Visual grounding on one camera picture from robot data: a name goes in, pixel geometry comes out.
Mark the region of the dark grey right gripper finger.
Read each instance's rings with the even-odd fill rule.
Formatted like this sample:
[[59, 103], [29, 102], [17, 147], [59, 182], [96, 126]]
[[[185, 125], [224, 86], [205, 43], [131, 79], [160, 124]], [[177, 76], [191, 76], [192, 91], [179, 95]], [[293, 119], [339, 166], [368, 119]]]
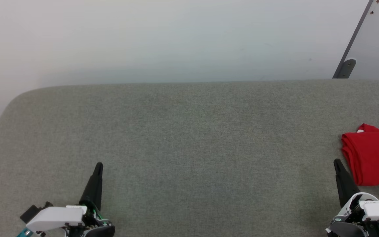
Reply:
[[360, 189], [340, 159], [334, 159], [333, 164], [335, 168], [339, 203], [340, 207], [343, 207], [353, 195], [360, 192]]

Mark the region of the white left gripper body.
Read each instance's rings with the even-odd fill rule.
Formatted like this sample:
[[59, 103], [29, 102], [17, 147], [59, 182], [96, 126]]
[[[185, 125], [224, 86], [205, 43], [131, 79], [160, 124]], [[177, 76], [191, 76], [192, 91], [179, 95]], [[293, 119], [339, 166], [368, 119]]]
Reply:
[[113, 237], [115, 226], [104, 219], [97, 209], [85, 205], [55, 207], [46, 202], [44, 207], [32, 205], [25, 212], [25, 236], [45, 237], [47, 231], [60, 228], [65, 237]]

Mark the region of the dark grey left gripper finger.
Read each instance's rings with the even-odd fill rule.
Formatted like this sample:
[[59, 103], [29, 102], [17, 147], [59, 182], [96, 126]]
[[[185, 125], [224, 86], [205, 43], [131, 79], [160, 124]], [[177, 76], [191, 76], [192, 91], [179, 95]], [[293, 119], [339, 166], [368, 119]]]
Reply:
[[93, 174], [84, 189], [79, 204], [87, 207], [101, 210], [101, 197], [103, 186], [103, 163], [98, 162], [94, 168]]

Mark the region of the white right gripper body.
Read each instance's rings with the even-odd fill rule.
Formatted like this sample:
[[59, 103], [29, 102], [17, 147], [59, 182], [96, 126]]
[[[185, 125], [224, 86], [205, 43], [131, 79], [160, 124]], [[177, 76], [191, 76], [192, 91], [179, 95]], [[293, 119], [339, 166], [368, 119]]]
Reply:
[[328, 227], [329, 237], [379, 237], [379, 200], [369, 193], [343, 198]]

